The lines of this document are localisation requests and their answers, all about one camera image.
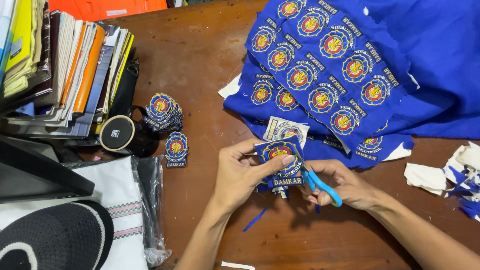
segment mug handle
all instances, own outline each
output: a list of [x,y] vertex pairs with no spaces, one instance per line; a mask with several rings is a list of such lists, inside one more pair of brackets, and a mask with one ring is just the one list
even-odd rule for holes
[[130,108],[128,108],[127,112],[125,113],[125,115],[129,118],[132,118],[133,116],[133,112],[138,109],[140,111],[140,113],[142,113],[143,116],[147,116],[147,111],[145,110],[144,107],[142,106],[138,106],[138,105],[132,105],[130,106]]

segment black mug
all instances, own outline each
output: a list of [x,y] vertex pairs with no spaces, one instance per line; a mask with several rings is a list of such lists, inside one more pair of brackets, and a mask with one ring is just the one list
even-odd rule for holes
[[147,116],[143,107],[133,105],[125,115],[114,116],[105,122],[100,131],[100,143],[103,148],[139,158],[149,157],[155,153],[159,143],[158,134],[143,121],[132,119],[136,109],[142,116]]

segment fingernail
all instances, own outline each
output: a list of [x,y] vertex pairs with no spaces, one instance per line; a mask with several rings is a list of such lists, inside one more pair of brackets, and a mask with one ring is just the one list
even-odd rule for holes
[[322,198],[322,200],[320,201],[320,205],[321,205],[321,206],[324,206],[324,205],[327,204],[327,202],[328,202],[328,198],[327,198],[327,196],[324,196],[324,197]]
[[292,156],[292,155],[288,155],[288,156],[284,157],[282,159],[283,165],[284,166],[289,165],[290,163],[292,163],[294,161],[294,159],[295,159],[295,156]]

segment orange box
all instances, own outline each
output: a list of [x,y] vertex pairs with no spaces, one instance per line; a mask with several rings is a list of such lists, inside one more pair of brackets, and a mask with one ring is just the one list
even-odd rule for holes
[[50,11],[60,10],[89,22],[167,8],[166,0],[49,0]]

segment pink stripe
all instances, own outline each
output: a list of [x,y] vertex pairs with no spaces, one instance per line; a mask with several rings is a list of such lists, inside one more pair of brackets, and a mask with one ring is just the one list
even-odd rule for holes
[[115,212],[120,212],[120,211],[123,211],[123,210],[128,210],[128,209],[134,209],[134,208],[137,208],[137,207],[140,207],[141,204],[133,204],[133,205],[129,205],[129,206],[124,206],[124,207],[120,207],[120,208],[114,208],[114,209],[110,209],[108,210],[108,212],[111,214],[111,213],[115,213]]
[[140,226],[140,227],[135,227],[135,228],[131,228],[131,229],[123,230],[123,231],[114,232],[113,237],[123,235],[123,234],[127,234],[127,233],[138,232],[141,229],[142,229],[142,227]]
[[127,213],[123,213],[123,214],[120,214],[120,215],[115,215],[115,216],[113,216],[112,218],[124,217],[124,216],[132,215],[132,214],[136,214],[136,213],[141,213],[141,212],[142,212],[142,210],[141,210],[141,209],[138,209],[138,210],[136,210],[136,211],[127,212]]

